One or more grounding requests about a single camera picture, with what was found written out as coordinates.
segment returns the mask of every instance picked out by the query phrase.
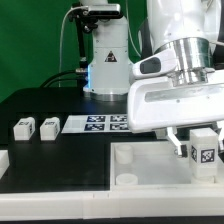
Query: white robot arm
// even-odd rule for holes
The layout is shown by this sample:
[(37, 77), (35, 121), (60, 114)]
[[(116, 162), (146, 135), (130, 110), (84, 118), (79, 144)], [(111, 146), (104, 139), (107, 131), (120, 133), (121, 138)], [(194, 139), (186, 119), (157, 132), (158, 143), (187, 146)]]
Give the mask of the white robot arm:
[(209, 43), (218, 39), (221, 1), (208, 3), (206, 10), (201, 0), (147, 0), (154, 55), (133, 66), (137, 81), (128, 96), (129, 128), (134, 133), (166, 129), (179, 156), (176, 127), (224, 120), (224, 72), (214, 70)]

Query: white cube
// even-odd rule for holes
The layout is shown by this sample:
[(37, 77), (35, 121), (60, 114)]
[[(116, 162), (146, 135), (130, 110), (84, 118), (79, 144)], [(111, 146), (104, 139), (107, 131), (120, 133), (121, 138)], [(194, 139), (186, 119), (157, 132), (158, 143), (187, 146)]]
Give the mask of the white cube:
[(60, 132), (60, 120), (57, 117), (49, 118), (40, 127), (41, 141), (54, 141)]
[(28, 141), (35, 132), (35, 120), (32, 117), (20, 119), (14, 126), (14, 138), (16, 141)]
[(217, 175), (218, 135), (210, 128), (190, 131), (190, 168), (196, 178)]

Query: small white block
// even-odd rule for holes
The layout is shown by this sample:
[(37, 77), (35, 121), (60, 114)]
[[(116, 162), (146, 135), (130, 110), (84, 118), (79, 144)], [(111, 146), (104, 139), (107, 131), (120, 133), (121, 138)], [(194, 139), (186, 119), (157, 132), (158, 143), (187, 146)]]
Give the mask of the small white block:
[(35, 132), (34, 118), (28, 117), (20, 119), (13, 130), (16, 141), (28, 141)]
[(217, 175), (218, 135), (210, 128), (190, 131), (190, 168), (196, 178)]
[(54, 141), (60, 132), (60, 120), (57, 117), (48, 118), (40, 127), (41, 141)]
[(138, 177), (130, 173), (120, 174), (116, 178), (116, 185), (120, 186), (138, 185)]
[(200, 177), (196, 178), (194, 175), (191, 176), (191, 183), (192, 184), (214, 184), (215, 178), (214, 177)]
[(120, 164), (129, 164), (133, 162), (133, 148), (131, 145), (118, 145), (115, 149), (116, 161)]

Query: white cable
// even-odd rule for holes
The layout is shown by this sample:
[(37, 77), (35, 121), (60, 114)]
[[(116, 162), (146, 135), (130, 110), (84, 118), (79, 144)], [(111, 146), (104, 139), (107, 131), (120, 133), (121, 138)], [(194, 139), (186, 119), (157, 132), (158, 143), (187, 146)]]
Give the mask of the white cable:
[(128, 11), (128, 0), (126, 0), (126, 12), (127, 12), (127, 21), (128, 21), (128, 33), (129, 33), (129, 37), (130, 37), (130, 40), (131, 40), (131, 44), (132, 44), (132, 47), (134, 48), (136, 54), (141, 57), (140, 53), (138, 52), (137, 48), (135, 47), (135, 44), (134, 44), (134, 41), (132, 39), (132, 35), (131, 35), (131, 29), (130, 29), (130, 25), (129, 25), (129, 11)]
[(210, 0), (209, 2), (208, 2), (208, 4), (207, 4), (207, 8), (206, 8), (206, 12), (209, 10), (209, 8), (211, 7), (211, 5), (212, 5), (212, 3), (213, 3), (213, 0)]
[(64, 16), (63, 22), (62, 22), (62, 26), (61, 26), (61, 36), (60, 36), (60, 58), (59, 58), (59, 73), (61, 73), (62, 71), (62, 51), (63, 51), (63, 39), (64, 39), (64, 29), (65, 29), (65, 22), (66, 19), (68, 17), (68, 15), (73, 12), (76, 11), (78, 9), (88, 9), (88, 6), (80, 6), (80, 7), (75, 7), (75, 8), (71, 8)]
[(220, 41), (209, 40), (209, 43), (224, 47), (224, 43), (223, 42), (220, 42)]

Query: sticker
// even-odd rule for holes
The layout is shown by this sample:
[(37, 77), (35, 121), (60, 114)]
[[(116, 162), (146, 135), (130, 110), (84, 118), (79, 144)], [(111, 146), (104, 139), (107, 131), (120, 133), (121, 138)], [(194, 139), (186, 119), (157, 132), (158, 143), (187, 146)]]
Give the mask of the sticker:
[(106, 116), (88, 116), (87, 122), (105, 122)]
[(211, 163), (215, 161), (215, 149), (201, 150), (201, 163)]
[(127, 116), (126, 115), (111, 116), (110, 122), (127, 122)]
[(29, 122), (20, 122), (19, 125), (28, 125)]
[(55, 122), (46, 122), (45, 125), (54, 125)]
[(110, 124), (110, 130), (111, 131), (128, 131), (128, 124), (125, 123), (116, 123), (116, 124)]
[(195, 162), (197, 162), (197, 149), (195, 149), (193, 146), (191, 149), (191, 157)]
[(105, 62), (117, 62), (117, 59), (114, 56), (114, 53), (112, 51), (110, 51), (110, 53), (108, 54)]
[(104, 131), (105, 124), (86, 124), (85, 131)]

